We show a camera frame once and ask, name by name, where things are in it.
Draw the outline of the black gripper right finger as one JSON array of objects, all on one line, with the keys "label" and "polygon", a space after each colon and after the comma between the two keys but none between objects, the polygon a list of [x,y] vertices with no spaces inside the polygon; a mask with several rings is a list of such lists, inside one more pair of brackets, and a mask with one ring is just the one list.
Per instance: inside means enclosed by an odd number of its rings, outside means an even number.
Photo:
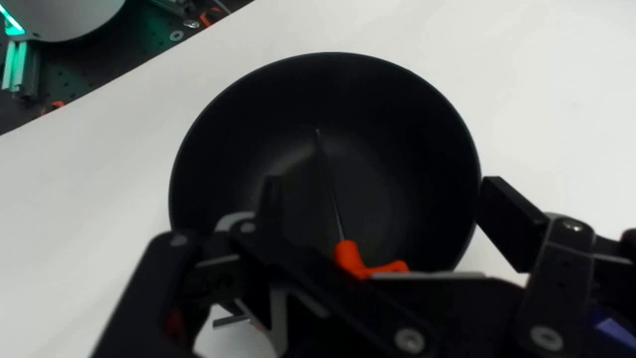
[{"label": "black gripper right finger", "polygon": [[478,224],[524,284],[486,272],[376,280],[430,325],[422,358],[636,358],[633,232],[605,238],[502,176],[482,180]]}]

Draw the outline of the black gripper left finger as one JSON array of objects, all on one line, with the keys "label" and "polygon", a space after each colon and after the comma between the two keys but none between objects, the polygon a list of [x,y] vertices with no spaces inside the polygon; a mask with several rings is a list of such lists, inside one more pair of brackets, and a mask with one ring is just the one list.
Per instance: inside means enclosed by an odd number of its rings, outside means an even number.
[{"label": "black gripper left finger", "polygon": [[263,184],[257,228],[213,238],[190,230],[156,236],[134,270],[92,358],[200,358],[196,337],[215,304],[255,302],[249,311],[275,323],[271,294],[295,294],[311,315],[301,347],[363,349],[380,358],[426,358],[426,325],[367,278],[303,250],[283,236],[283,184]]}]

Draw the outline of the round white robot base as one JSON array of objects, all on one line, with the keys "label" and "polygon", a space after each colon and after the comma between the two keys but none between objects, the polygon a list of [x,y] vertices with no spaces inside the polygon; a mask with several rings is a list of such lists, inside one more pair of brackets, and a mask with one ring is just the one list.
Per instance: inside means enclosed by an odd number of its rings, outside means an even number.
[{"label": "round white robot base", "polygon": [[68,41],[116,17],[128,0],[0,0],[3,29],[13,39]]}]

